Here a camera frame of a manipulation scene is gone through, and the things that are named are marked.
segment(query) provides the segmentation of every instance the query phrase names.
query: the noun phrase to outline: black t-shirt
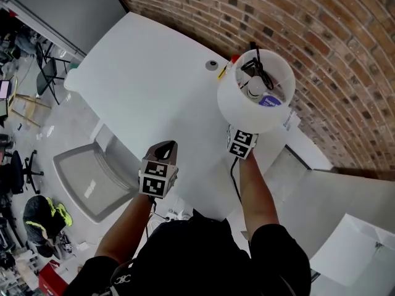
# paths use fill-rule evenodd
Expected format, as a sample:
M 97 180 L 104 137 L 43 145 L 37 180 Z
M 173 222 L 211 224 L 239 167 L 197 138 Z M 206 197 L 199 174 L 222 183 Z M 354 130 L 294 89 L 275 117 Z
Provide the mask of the black t-shirt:
M 64 295 L 116 295 L 114 289 L 120 296 L 308 296 L 310 265 L 278 224 L 254 233 L 249 258 L 235 244 L 226 220 L 192 217 L 161 224 L 124 265 L 109 257 L 89 259 Z

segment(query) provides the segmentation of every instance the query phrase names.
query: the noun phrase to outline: red object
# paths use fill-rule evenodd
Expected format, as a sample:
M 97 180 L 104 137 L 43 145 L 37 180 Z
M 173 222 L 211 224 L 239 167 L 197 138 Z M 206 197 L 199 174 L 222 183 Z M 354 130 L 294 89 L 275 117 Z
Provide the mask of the red object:
M 68 286 L 55 272 L 54 267 L 58 266 L 58 262 L 51 260 L 38 274 L 38 287 L 45 295 L 62 296 Z
M 234 64 L 239 58 L 240 58 L 240 55 L 233 55 L 231 57 L 230 61 Z

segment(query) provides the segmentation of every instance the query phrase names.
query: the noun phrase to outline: purple label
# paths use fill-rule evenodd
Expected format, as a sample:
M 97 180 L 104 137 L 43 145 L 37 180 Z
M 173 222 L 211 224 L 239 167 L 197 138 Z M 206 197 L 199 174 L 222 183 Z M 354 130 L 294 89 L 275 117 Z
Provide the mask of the purple label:
M 259 105 L 273 107 L 273 106 L 281 105 L 281 101 L 273 96 L 264 96 L 262 100 L 259 102 Z

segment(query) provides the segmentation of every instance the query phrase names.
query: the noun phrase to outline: gray floor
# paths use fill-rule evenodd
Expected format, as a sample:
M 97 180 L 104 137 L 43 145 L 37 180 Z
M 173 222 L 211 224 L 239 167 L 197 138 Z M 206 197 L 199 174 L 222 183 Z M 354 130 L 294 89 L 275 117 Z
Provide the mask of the gray floor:
M 18 93 L 35 96 L 36 76 L 39 73 L 36 61 L 35 59 L 21 59 L 19 64 L 20 67 L 17 72 L 20 84 Z M 52 109 L 49 110 L 44 107 L 36 107 L 35 109 L 33 120 L 41 125 L 40 128 L 29 124 L 29 122 L 24 122 L 17 115 L 10 115 L 3 132 L 13 135 L 16 142 L 15 149 L 19 151 L 22 159 L 29 157 L 33 150 L 37 150 L 35 169 L 44 171 L 44 176 L 35 179 L 36 185 L 41 189 L 42 195 L 51 197 L 55 203 L 62 202 L 72 215 L 73 225 L 67 227 L 66 233 L 73 245 L 77 247 L 82 242 L 88 244 L 89 248 L 84 251 L 74 249 L 73 253 L 76 258 L 69 262 L 68 273 L 64 276 L 66 281 L 69 281 L 77 274 L 77 266 L 82 265 L 85 260 L 94 255 L 98 242 L 125 209 L 126 204 L 111 214 L 101 224 L 93 224 L 79 211 L 64 191 L 54 170 L 52 159 L 55 155 L 62 152 L 91 143 L 89 139 L 99 119 L 79 94 L 66 91 L 62 83 L 56 85 L 56 93 L 58 100 L 61 102 L 60 105 L 57 105 L 51 93 L 46 91 L 41 100 L 43 103 L 50 105 Z M 22 115 L 29 108 L 29 105 L 24 101 L 16 102 L 14 107 Z M 276 159 L 266 173 L 265 179 L 275 198 L 277 208 L 281 207 L 281 203 L 292 191 L 293 185 L 302 177 L 305 170 L 287 150 L 284 150 Z M 27 200 L 34 195 L 31 186 L 28 185 L 27 191 L 12 197 L 12 209 L 17 218 L 17 230 L 24 242 L 27 239 L 27 235 L 22 223 L 23 209 Z M 164 200 L 159 202 L 157 213 L 163 216 L 166 215 L 169 209 L 175 210 L 177 213 L 184 210 L 184 212 L 189 214 L 192 210 L 191 207 L 186 205 L 184 201 L 171 191 Z M 148 224 L 149 232 L 151 233 L 161 221 L 161 218 L 154 216 Z M 247 250 L 247 241 L 240 233 L 240 229 L 245 228 L 241 208 L 229 216 L 229 222 L 236 243 L 242 249 Z M 139 249 L 144 245 L 145 241 L 146 236 L 144 235 Z M 47 262 L 44 258 L 40 260 L 42 265 Z

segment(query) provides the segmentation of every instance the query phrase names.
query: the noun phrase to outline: forearm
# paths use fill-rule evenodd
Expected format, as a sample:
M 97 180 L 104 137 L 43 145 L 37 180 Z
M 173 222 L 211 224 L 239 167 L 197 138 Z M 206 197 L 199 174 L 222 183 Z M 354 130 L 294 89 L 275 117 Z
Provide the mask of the forearm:
M 273 197 L 252 152 L 246 160 L 240 159 L 240 192 L 250 239 L 259 227 L 279 223 Z
M 107 231 L 95 256 L 105 255 L 119 263 L 129 260 L 138 248 L 151 207 L 148 196 L 138 194 Z

